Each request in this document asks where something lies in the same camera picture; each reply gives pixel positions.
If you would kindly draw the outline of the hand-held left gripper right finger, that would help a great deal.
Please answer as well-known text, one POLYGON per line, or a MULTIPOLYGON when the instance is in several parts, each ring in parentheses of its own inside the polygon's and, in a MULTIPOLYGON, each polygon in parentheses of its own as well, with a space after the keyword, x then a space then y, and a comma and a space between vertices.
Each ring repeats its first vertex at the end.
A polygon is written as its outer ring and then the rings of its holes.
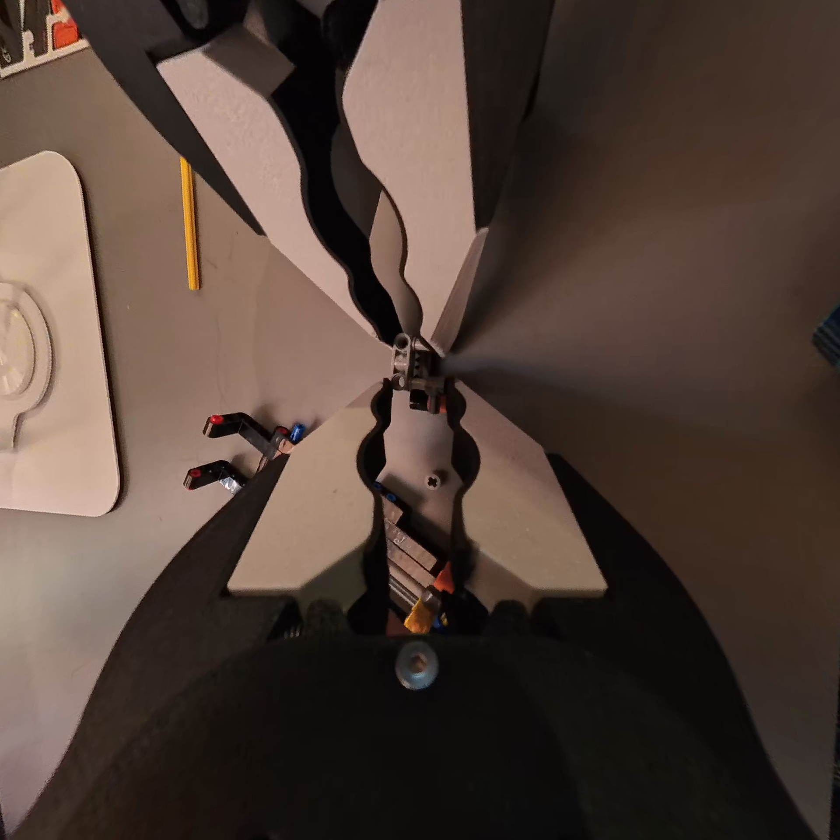
POLYGON ((449 381, 450 532, 455 593, 492 612, 543 599, 599 598, 605 577, 543 447, 467 385, 449 381))

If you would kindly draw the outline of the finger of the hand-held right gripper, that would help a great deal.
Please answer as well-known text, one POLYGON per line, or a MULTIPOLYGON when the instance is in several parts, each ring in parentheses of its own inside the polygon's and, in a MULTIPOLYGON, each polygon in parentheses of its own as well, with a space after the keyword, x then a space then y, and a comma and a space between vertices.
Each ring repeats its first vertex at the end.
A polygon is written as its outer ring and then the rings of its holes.
POLYGON ((343 86, 358 155, 381 184, 374 273, 406 333, 445 357, 456 341, 488 226, 477 222, 461 2, 378 2, 343 86))
POLYGON ((246 28, 158 66, 269 242, 371 336, 401 331, 371 249, 337 194, 328 75, 298 69, 246 28))

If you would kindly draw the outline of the small black orange lego subassembly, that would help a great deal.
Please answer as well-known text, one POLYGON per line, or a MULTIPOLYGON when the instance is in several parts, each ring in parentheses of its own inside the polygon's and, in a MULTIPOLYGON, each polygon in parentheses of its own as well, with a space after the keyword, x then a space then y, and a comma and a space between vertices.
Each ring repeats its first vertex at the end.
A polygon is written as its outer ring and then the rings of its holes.
POLYGON ((414 411, 432 415, 447 412, 447 377, 421 361, 415 361, 411 374, 406 376, 405 391, 414 411))

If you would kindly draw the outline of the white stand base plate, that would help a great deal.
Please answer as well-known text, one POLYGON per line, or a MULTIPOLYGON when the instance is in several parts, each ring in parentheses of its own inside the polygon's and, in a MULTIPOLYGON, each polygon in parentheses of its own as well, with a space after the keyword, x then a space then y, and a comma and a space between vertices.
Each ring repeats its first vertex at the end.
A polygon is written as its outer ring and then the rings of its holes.
POLYGON ((57 152, 2 169, 1 280, 37 301, 54 354, 45 399, 1 454, 1 508, 100 517, 121 489, 118 440, 81 181, 57 152))

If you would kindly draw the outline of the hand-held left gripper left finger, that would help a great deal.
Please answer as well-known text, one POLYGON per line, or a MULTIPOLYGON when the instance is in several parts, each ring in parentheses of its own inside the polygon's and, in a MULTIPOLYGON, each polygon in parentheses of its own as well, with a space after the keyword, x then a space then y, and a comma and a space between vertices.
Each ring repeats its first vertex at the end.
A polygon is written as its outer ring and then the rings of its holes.
POLYGON ((386 609, 389 570, 382 497, 384 431, 393 387, 375 384, 306 436, 281 465, 228 580, 232 595, 286 595, 349 611, 368 595, 386 609))

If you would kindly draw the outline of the lego sticker sheet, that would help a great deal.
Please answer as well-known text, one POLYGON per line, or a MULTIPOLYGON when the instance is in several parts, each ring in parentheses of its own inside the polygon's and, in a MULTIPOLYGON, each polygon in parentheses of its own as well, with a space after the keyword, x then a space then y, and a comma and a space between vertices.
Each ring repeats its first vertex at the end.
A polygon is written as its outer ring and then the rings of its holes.
POLYGON ((63 2, 1 2, 2 79, 88 47, 63 2))

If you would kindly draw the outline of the yellow lego axle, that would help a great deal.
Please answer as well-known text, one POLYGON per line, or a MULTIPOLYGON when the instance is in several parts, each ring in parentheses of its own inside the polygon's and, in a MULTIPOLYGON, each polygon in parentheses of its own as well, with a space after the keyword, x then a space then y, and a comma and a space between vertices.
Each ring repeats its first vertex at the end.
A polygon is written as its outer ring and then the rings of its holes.
POLYGON ((187 284, 190 291, 200 291, 201 277, 197 244, 194 171, 183 156, 180 157, 180 173, 187 284))

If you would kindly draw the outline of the black lego chassis frame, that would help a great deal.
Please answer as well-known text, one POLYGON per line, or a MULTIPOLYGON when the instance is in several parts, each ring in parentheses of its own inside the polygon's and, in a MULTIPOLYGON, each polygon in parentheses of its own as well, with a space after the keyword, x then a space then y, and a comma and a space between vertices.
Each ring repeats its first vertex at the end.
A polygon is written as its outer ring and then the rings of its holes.
MULTIPOLYGON (((208 438, 242 437, 260 453, 260 470, 276 459, 283 464, 308 436, 306 427, 299 423, 292 428, 278 426, 269 432, 246 413, 211 415, 203 434, 208 438)), ((426 634, 431 628, 447 627, 442 599, 444 593, 455 592, 450 564, 411 534, 412 514, 406 501, 377 478, 373 486, 383 502, 390 607, 405 616, 404 626, 410 633, 426 634)), ((347 611, 353 620, 364 621, 367 597, 347 611)))

